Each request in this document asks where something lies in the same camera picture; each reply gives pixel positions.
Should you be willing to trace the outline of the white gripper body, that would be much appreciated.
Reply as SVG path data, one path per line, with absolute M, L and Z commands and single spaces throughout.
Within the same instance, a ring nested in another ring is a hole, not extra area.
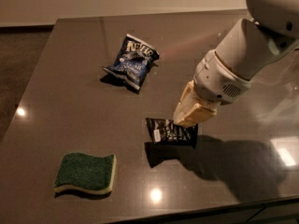
M 214 49 L 197 64 L 193 82 L 199 97 L 222 105 L 234 103 L 251 86 L 250 81 L 231 72 L 217 57 Z

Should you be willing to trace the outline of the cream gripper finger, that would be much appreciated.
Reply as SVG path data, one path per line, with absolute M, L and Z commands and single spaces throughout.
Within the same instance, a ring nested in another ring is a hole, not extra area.
M 199 100 L 194 91 L 193 82 L 190 81 L 181 94 L 173 120 L 176 124 L 194 124 L 196 123 L 198 110 Z
M 195 124 L 204 122 L 208 119 L 211 119 L 217 115 L 217 110 L 216 109 L 211 109 L 208 107 L 204 107 L 203 104 L 199 101 L 199 110 L 197 113 L 197 118 L 196 118 L 196 123 L 194 124 L 177 124 L 178 126 L 183 126 L 183 127 L 191 127 Z

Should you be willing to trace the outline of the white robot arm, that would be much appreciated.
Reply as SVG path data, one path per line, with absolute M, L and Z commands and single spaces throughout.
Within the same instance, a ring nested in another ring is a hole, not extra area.
M 191 127 L 234 103 L 266 65 L 294 51 L 299 42 L 299 0 L 246 0 L 251 16 L 238 21 L 197 64 L 174 112 L 174 123 Z

